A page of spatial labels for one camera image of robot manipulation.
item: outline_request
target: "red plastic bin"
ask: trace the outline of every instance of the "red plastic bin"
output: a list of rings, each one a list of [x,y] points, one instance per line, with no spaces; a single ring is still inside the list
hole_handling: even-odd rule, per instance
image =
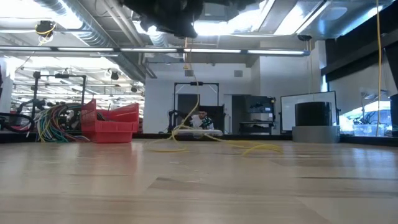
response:
[[[98,121],[97,113],[108,121]],[[81,107],[81,130],[95,143],[131,142],[132,134],[138,132],[139,104],[134,103],[115,110],[97,110],[96,100]]]

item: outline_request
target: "man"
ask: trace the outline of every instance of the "man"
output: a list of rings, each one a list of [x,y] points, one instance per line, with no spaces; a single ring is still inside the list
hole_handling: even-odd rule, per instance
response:
[[[207,117],[206,111],[199,111],[199,114],[191,116],[190,122],[194,129],[214,130],[213,121]]]

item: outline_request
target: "ceiling duct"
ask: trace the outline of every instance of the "ceiling duct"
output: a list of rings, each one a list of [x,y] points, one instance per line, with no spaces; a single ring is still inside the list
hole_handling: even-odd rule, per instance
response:
[[[81,5],[78,0],[34,0],[41,7],[50,9],[59,16],[66,16],[69,13],[74,14],[83,22],[81,29],[91,32],[73,34],[90,47],[118,47],[114,40],[97,23],[93,16]],[[131,79],[145,83],[145,73],[138,65],[129,60],[124,54],[118,57],[109,58],[118,64],[120,69]]]

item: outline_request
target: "ceiling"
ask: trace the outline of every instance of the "ceiling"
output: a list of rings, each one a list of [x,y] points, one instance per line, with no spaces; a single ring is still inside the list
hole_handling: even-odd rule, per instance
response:
[[[60,0],[64,2],[76,2],[76,0]],[[137,32],[134,40],[140,40],[142,46],[153,47],[154,37],[163,38],[167,47],[187,47],[204,49],[305,49],[306,44],[298,40],[296,30],[301,34],[308,34],[314,40],[337,38],[354,29],[364,21],[375,15],[375,0],[265,0],[261,1],[259,9],[256,11],[239,12],[234,7],[206,4],[201,18],[195,22],[194,26],[199,36],[195,40],[185,43],[185,40],[174,37],[170,34],[159,32],[146,32],[139,26],[139,16],[127,8],[122,8],[122,14],[117,14],[115,8],[112,14],[106,10],[104,1],[113,0],[81,0],[77,1],[82,10],[87,12],[92,21],[98,24],[105,34],[113,40],[116,45],[133,46],[137,45],[132,41],[132,33],[124,32],[119,24],[123,24],[121,16],[127,18],[133,30]],[[393,0],[380,0],[381,7],[384,9]],[[80,30],[81,21],[77,20],[73,25],[70,18],[59,17],[53,11],[41,8],[34,0],[14,0],[8,1],[6,5],[0,7],[0,44],[1,45],[39,45],[39,36],[35,33],[34,27],[41,20],[54,20],[58,23],[57,32],[54,33],[50,42],[42,43],[44,46],[73,46],[87,47],[77,34]],[[144,87],[139,82],[134,82],[127,75],[123,74],[123,68],[115,63],[118,55],[99,55],[89,53],[60,53],[60,52],[4,52],[8,60],[13,60],[18,65],[31,68],[31,70],[44,69],[53,72],[63,72],[66,68],[71,74],[86,74],[88,84],[113,85],[119,84],[120,87],[111,86],[91,86],[86,94],[89,95],[131,95],[131,87],[139,87],[139,91],[134,93],[137,96],[103,97],[101,105],[106,106],[109,102],[132,103],[139,102],[143,108]],[[131,63],[141,64],[139,54],[126,54]],[[162,70],[180,69],[183,62],[183,55],[179,54],[145,54],[148,68],[154,70],[159,78],[164,77]],[[239,67],[246,64],[251,67],[256,60],[248,55],[228,55],[228,54],[193,54],[192,63],[207,63],[209,68],[219,63],[236,63]],[[178,63],[174,67],[162,67],[165,64]],[[112,81],[105,73],[111,69],[119,72],[119,80]],[[31,93],[30,85],[34,82],[32,72],[29,70],[18,70],[16,73],[16,83],[27,85],[16,86],[16,93]],[[53,80],[41,80],[43,83],[59,83]],[[71,85],[78,85],[80,81],[72,80]],[[41,86],[41,93],[48,93],[48,98],[58,99],[57,95],[50,93],[72,94],[71,86]],[[15,99],[17,103],[24,96]]]

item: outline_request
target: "whiteboard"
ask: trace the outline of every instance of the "whiteboard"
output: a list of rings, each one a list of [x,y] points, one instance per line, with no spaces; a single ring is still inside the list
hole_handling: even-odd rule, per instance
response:
[[[312,93],[307,95],[282,96],[280,98],[280,103],[282,106],[282,131],[291,131],[296,125],[295,105],[297,103],[320,101],[331,103],[332,123],[333,125],[337,125],[335,91]]]

